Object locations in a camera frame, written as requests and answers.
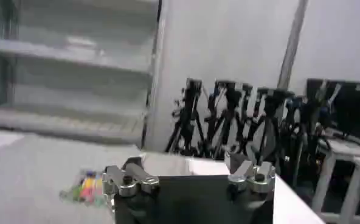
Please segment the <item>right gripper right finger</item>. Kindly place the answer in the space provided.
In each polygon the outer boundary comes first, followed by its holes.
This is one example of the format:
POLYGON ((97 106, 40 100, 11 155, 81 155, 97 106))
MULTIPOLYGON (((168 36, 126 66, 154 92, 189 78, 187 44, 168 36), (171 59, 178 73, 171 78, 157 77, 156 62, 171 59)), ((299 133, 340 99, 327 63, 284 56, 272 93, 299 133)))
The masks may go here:
POLYGON ((259 165, 245 155, 227 152, 224 162, 229 169, 227 190, 231 194, 268 194, 274 190, 276 171, 271 162, 262 161, 259 165))

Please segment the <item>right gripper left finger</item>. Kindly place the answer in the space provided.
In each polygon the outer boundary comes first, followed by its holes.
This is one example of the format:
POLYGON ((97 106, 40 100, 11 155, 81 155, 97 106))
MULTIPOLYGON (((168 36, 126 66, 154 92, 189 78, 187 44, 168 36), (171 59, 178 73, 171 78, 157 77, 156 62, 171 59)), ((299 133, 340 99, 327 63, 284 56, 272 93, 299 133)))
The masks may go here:
POLYGON ((141 157, 130 157, 120 168, 117 165, 106 166, 102 173, 103 195, 107 205, 116 210, 119 198, 134 198, 142 193, 151 197, 160 191, 158 176, 145 171, 141 157))

